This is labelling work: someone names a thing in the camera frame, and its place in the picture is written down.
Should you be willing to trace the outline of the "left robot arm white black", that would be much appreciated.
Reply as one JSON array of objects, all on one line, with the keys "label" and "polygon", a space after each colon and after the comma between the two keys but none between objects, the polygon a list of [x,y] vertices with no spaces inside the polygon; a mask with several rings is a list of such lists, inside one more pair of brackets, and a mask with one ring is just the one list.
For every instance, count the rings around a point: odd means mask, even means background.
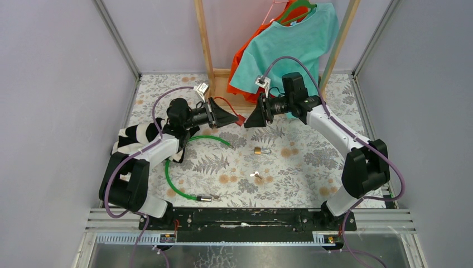
[{"label": "left robot arm white black", "polygon": [[180,162],[187,143],[200,126],[220,128],[239,120],[213,98],[196,108],[191,108],[183,98],[173,99],[166,118],[125,128],[119,134],[99,188],[99,199],[106,206],[151,216],[157,228],[167,229],[173,222],[168,211],[171,203],[148,195],[150,171],[166,160]]}]

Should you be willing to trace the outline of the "brass padlock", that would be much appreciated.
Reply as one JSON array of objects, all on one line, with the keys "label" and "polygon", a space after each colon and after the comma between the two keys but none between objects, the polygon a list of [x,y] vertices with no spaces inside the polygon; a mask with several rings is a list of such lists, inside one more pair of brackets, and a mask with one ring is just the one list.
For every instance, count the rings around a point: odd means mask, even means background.
[{"label": "brass padlock", "polygon": [[272,150],[268,149],[268,148],[255,147],[254,148],[254,153],[256,155],[267,155],[267,154],[271,154]]}]

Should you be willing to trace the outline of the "red cable lock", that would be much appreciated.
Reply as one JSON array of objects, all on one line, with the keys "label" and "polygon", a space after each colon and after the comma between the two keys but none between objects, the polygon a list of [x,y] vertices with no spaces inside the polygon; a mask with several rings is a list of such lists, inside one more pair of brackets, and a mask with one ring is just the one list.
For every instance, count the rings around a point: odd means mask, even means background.
[{"label": "red cable lock", "polygon": [[244,116],[242,116],[241,114],[237,113],[236,110],[234,109],[234,107],[232,106],[232,104],[227,99],[225,99],[223,97],[214,97],[214,99],[222,100],[228,105],[228,107],[231,109],[231,111],[234,113],[234,115],[238,117],[238,120],[236,121],[236,124],[238,126],[242,126],[244,124],[246,118]]}]

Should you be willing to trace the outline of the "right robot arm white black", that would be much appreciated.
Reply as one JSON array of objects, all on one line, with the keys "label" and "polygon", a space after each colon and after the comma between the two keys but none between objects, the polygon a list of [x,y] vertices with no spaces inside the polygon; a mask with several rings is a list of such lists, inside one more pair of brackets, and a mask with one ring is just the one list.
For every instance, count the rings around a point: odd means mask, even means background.
[{"label": "right robot arm white black", "polygon": [[342,216],[367,193],[390,180],[386,163],[387,146],[382,140],[371,141],[359,136],[332,116],[317,95],[310,96],[300,73],[282,77],[284,95],[268,97],[261,93],[255,110],[244,122],[245,128],[265,127],[278,114],[292,113],[302,123],[323,135],[344,157],[341,188],[321,206],[321,225],[333,230]]}]

